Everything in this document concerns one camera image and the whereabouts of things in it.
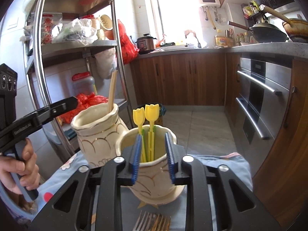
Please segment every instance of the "spice rack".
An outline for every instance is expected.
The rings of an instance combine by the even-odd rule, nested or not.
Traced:
[[[59,63],[64,63],[71,60],[84,58],[87,64],[87,70],[91,72],[89,57],[115,47],[118,61],[118,70],[121,78],[124,99],[117,99],[115,103],[119,106],[119,111],[127,109],[130,123],[134,126],[131,117],[131,103],[128,95],[126,78],[124,72],[124,65],[121,53],[121,45],[119,41],[118,22],[116,19],[115,0],[90,0],[91,3],[87,5],[80,5],[79,0],[37,0],[35,3],[35,17],[33,23],[33,54],[29,54],[29,44],[24,43],[24,62],[26,81],[30,92],[30,98],[35,109],[40,108],[38,98],[36,96],[32,73],[35,73],[39,87],[39,93],[44,106],[51,104],[51,98],[48,92],[47,83],[45,80],[44,68],[50,67]],[[84,46],[79,42],[61,42],[54,44],[47,44],[41,46],[41,23],[43,12],[62,13],[64,20],[73,20],[84,15],[94,14],[106,6],[111,6],[112,24],[114,41],[100,41],[96,40],[94,43]],[[56,145],[57,141],[53,141],[57,156],[62,162],[66,162],[71,156],[75,154],[75,148],[71,143],[76,143],[76,140],[68,140],[64,131],[66,127],[62,127],[60,123],[54,119],[51,122],[51,130],[44,129],[47,137],[52,132],[56,135],[57,140],[61,145]]]

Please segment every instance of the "red dot print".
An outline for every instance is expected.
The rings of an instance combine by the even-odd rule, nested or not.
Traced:
[[[49,192],[45,193],[45,194],[44,194],[44,200],[45,200],[45,202],[48,202],[48,201],[51,199],[51,197],[53,197],[53,194],[52,194],[52,193],[49,193]]]

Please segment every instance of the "finger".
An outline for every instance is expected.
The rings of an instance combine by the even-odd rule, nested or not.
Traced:
[[[35,182],[36,177],[39,173],[38,169],[39,169],[39,167],[37,165],[35,165],[31,174],[25,175],[22,178],[20,178],[20,180],[19,180],[20,184],[23,187],[32,185]]]
[[[12,157],[0,156],[0,173],[1,171],[21,173],[25,170],[26,165]]]
[[[33,153],[32,157],[27,160],[25,163],[25,170],[21,173],[19,173],[21,176],[24,176],[24,175],[30,175],[32,172],[33,172],[33,169],[35,167],[35,164],[36,164],[36,158],[37,158],[37,155],[35,153]]]
[[[22,152],[22,158],[27,161],[29,160],[32,155],[34,154],[34,150],[33,150],[33,147],[32,147],[32,143],[31,143],[31,140],[29,138],[26,138],[26,145],[23,149],[23,152]]]
[[[0,172],[0,181],[11,192],[19,195],[22,194],[9,172],[6,171]]]
[[[37,189],[39,186],[40,179],[41,179],[41,175],[37,174],[35,182],[31,186],[27,186],[27,189],[28,190]]]

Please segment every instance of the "silver drawer handle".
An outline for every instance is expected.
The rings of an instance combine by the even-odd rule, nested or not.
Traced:
[[[250,120],[250,122],[252,123],[252,125],[254,126],[254,129],[257,131],[258,135],[260,136],[260,138],[262,140],[268,140],[269,137],[265,136],[264,134],[262,134],[261,130],[259,129],[258,125],[255,123],[255,121],[253,120],[252,116],[249,114],[248,110],[245,108],[245,106],[241,103],[239,98],[236,98],[236,101],[238,102],[238,104],[241,106],[242,110],[245,112],[246,116],[248,117],[248,119]]]
[[[254,83],[256,83],[257,85],[259,85],[260,87],[269,90],[269,91],[272,92],[273,94],[278,95],[278,96],[282,95],[282,92],[281,92],[281,91],[277,91],[277,90],[272,89],[271,87],[267,86],[265,83],[260,82],[259,80],[257,80],[257,79],[255,79],[255,78],[251,77],[250,75],[247,75],[246,73],[241,72],[241,71],[239,71],[239,70],[238,70],[238,73],[239,73],[240,75],[242,75],[242,76],[245,76],[246,78],[248,78],[248,79],[251,80],[252,82],[254,82]]]

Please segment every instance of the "kitchen countertop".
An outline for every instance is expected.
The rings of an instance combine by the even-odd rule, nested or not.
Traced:
[[[194,53],[267,53],[308,59],[308,44],[297,42],[271,42],[223,49],[179,49],[139,55],[136,59],[139,60],[155,56]]]

